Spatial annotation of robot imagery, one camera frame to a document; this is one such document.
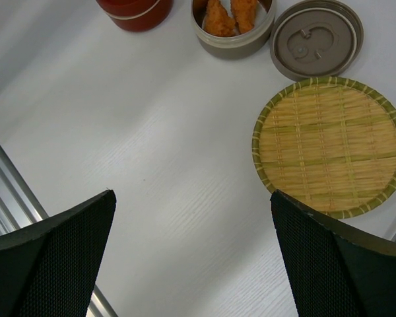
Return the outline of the red-banded metal tin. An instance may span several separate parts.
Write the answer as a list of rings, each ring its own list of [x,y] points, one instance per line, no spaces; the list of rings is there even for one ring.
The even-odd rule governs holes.
[[[122,30],[144,32],[161,24],[170,14],[173,0],[97,0],[97,4]]]

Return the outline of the orange fried food piece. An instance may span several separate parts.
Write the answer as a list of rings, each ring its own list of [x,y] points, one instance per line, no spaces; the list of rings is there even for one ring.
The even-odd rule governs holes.
[[[235,20],[230,17],[227,10],[219,0],[209,0],[204,21],[204,31],[218,37],[233,37]]]

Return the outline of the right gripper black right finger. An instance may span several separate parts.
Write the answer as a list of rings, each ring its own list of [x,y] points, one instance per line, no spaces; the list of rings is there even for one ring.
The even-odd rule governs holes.
[[[396,242],[280,190],[271,213],[299,316],[396,316]]]

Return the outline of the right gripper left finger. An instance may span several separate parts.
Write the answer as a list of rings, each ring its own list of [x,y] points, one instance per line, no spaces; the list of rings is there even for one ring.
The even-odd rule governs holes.
[[[115,211],[106,190],[0,236],[0,316],[86,316]]]

